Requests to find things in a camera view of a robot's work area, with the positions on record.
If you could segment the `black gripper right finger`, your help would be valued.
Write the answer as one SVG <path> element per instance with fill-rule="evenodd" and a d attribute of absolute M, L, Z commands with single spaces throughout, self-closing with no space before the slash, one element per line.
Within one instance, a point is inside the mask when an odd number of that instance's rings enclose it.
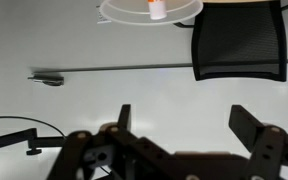
<path fill-rule="evenodd" d="M 284 180 L 280 171 L 288 167 L 288 133 L 283 128 L 261 123 L 241 105 L 231 107 L 229 128 L 251 153 L 242 180 Z"/>

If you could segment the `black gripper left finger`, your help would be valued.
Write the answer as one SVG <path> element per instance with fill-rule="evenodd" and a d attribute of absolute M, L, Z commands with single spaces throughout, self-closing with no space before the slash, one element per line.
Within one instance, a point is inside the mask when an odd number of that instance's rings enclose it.
<path fill-rule="evenodd" d="M 71 133 L 47 180 L 91 180 L 102 166 L 112 171 L 104 180 L 184 180 L 179 160 L 149 139 L 133 135 L 130 118 L 131 105 L 125 104 L 116 124 L 104 125 L 95 135 Z"/>

